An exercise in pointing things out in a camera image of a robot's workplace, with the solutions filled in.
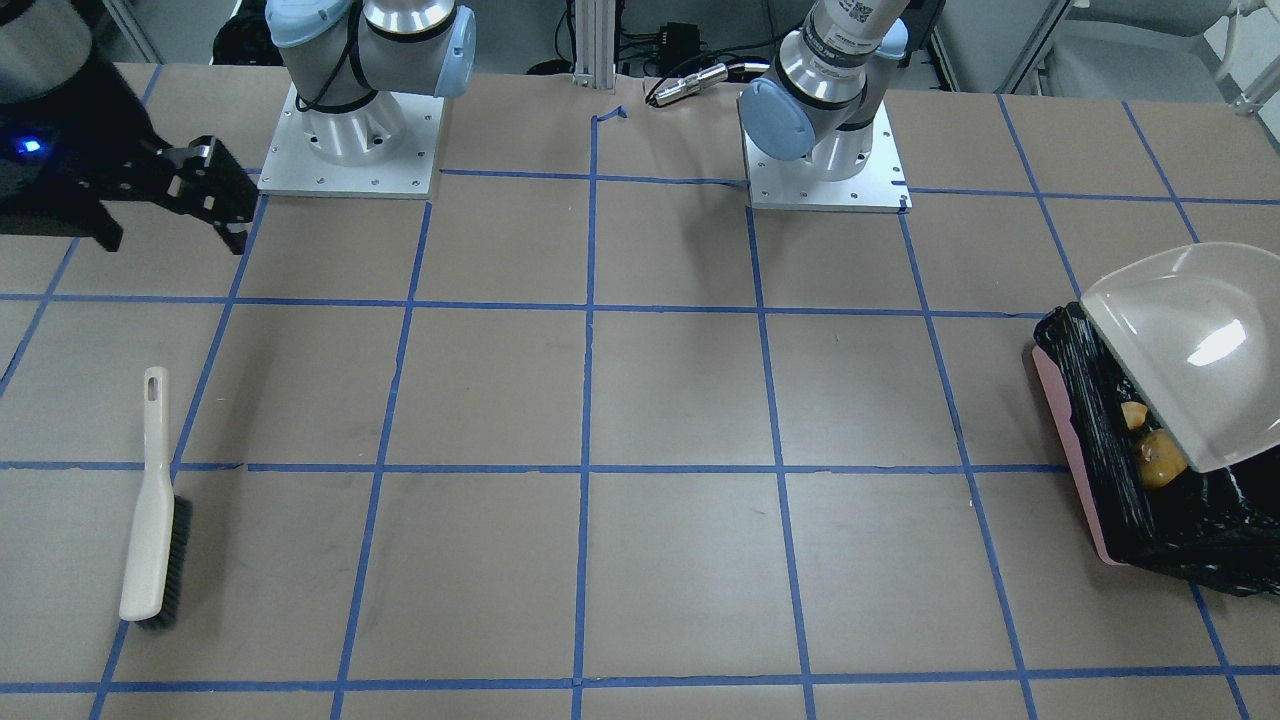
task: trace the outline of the beige table surface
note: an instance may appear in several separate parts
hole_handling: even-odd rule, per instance
[[[123,70],[261,167],[283,69]],[[1025,356],[1133,260],[1280,252],[1254,123],[892,92],[910,214],[753,213],[733,90],[643,92],[477,76],[430,204],[264,199],[243,258],[0,237],[0,717],[1280,716],[1280,603],[1102,565]]]

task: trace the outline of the gray chair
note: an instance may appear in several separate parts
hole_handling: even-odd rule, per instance
[[[1231,0],[1092,0],[1074,8],[1044,58],[1044,95],[1224,102],[1194,44]]]

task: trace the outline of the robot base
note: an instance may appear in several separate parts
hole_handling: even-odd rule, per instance
[[[396,154],[372,165],[337,165],[308,147],[302,117],[289,87],[280,122],[271,137],[257,188],[265,195],[300,197],[388,197],[425,200],[431,196],[444,99],[393,92],[404,111],[408,136]]]
[[[751,208],[756,210],[827,210],[840,213],[897,213],[911,208],[902,160],[882,104],[876,111],[876,145],[856,176],[819,179],[805,160],[776,160],[742,133]]]

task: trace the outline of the black bag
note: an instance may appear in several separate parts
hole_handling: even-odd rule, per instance
[[[1153,415],[1138,432],[1125,425],[1121,404],[1144,400],[1084,310],[1056,309],[1034,340],[1062,373],[1107,553],[1235,596],[1280,594],[1280,447],[1147,491],[1134,446],[1160,425]]]

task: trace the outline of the white brush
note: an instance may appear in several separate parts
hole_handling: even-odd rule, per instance
[[[169,482],[169,372],[148,368],[143,384],[143,470],[124,564],[120,619],[160,629],[177,619],[191,502]]]

